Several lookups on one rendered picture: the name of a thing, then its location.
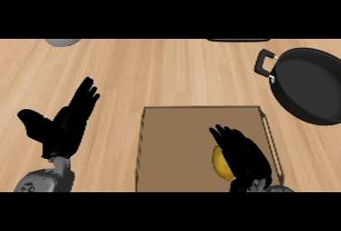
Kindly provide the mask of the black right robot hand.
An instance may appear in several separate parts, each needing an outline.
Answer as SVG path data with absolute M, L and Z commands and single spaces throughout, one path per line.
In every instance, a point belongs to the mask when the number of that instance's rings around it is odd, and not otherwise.
M 217 125 L 209 128 L 212 138 L 223 150 L 224 161 L 234 175 L 230 183 L 230 192 L 245 193 L 255 180 L 264 180 L 271 184 L 271 168 L 254 141 L 237 129 Z

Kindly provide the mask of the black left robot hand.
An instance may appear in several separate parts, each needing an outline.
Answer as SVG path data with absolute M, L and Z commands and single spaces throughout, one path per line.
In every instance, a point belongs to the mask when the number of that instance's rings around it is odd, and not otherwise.
M 85 77 L 74 94 L 69 105 L 48 120 L 31 109 L 22 109 L 17 118 L 23 123 L 26 135 L 43 144 L 43 158 L 69 158 L 78 149 L 85 132 L 87 121 L 100 98 L 93 79 Z

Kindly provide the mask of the yellow lemon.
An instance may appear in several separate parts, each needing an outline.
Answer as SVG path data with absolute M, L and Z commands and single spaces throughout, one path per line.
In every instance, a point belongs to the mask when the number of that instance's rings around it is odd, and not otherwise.
M 223 150 L 218 145 L 212 148 L 211 164 L 215 174 L 227 181 L 231 181 L 234 175 L 224 160 Z

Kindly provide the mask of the brown wooden tray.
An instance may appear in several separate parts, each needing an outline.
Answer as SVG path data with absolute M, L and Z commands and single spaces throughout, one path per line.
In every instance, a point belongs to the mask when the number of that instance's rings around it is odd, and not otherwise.
M 265 114 L 258 106 L 161 106 L 141 114 L 136 190 L 138 192 L 227 192 L 230 182 L 211 164 L 215 141 L 209 129 L 237 129 L 261 149 L 276 185 L 283 173 Z

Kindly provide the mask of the grey round object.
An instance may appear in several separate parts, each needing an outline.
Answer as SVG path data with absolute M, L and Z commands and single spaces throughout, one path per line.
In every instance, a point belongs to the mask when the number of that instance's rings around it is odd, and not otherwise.
M 79 42 L 78 39 L 45 39 L 45 42 L 53 47 L 68 47 Z

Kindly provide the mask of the black flat object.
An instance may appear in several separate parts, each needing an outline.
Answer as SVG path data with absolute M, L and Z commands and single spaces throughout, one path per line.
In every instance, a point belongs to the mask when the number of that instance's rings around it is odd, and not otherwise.
M 270 39 L 206 39 L 209 42 L 268 42 Z

